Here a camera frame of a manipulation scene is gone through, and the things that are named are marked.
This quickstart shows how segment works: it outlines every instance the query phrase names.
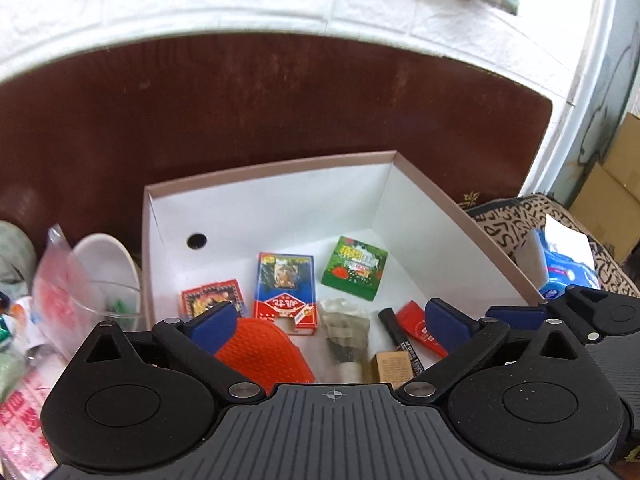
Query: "leopard print fabric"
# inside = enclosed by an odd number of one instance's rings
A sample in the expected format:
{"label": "leopard print fabric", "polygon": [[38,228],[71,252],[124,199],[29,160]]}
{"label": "leopard print fabric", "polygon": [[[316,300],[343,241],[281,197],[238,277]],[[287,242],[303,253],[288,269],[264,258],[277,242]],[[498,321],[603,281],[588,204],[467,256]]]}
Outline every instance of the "leopard print fabric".
{"label": "leopard print fabric", "polygon": [[634,282],[622,271],[607,250],[571,213],[544,195],[494,200],[469,209],[467,213],[512,260],[513,251],[522,243],[527,232],[543,227],[548,214],[562,225],[587,235],[602,290],[640,297]]}

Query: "red packet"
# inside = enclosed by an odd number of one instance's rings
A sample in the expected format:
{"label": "red packet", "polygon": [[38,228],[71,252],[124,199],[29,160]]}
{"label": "red packet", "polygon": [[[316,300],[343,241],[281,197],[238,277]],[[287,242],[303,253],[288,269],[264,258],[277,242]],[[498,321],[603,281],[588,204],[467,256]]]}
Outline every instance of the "red packet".
{"label": "red packet", "polygon": [[424,324],[424,310],[415,301],[410,301],[402,307],[396,317],[402,329],[410,336],[416,338],[440,357],[447,356],[447,351],[427,332],[427,327]]}
{"label": "red packet", "polygon": [[193,319],[222,301],[233,303],[238,317],[249,315],[236,280],[209,283],[184,290],[182,292],[182,313]]}

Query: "orange mesh pad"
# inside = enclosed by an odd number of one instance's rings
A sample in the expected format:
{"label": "orange mesh pad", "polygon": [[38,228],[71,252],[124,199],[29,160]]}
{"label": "orange mesh pad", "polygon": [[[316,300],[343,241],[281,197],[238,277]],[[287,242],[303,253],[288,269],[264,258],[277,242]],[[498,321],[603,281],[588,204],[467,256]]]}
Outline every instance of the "orange mesh pad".
{"label": "orange mesh pad", "polygon": [[267,393],[277,383],[314,382],[298,347],[271,321],[239,318],[236,334],[216,358],[260,384]]}

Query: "box lid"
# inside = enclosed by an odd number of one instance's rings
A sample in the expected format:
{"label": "box lid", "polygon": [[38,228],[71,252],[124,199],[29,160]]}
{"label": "box lid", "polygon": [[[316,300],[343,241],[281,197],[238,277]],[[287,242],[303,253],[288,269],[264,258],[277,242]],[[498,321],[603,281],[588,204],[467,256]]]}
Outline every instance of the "box lid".
{"label": "box lid", "polygon": [[640,238],[640,202],[596,164],[571,213],[622,263]]}
{"label": "box lid", "polygon": [[603,168],[640,200],[640,119],[635,115],[626,115]]}

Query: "crosshair marking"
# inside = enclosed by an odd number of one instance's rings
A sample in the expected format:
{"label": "crosshair marking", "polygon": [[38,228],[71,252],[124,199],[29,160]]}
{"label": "crosshair marking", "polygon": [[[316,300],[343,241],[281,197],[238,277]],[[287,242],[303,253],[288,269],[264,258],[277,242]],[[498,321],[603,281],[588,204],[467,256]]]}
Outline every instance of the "crosshair marking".
{"label": "crosshair marking", "polygon": [[333,402],[335,402],[337,399],[340,399],[340,397],[342,397],[342,392],[339,392],[338,390],[331,390],[326,394],[326,396]]}

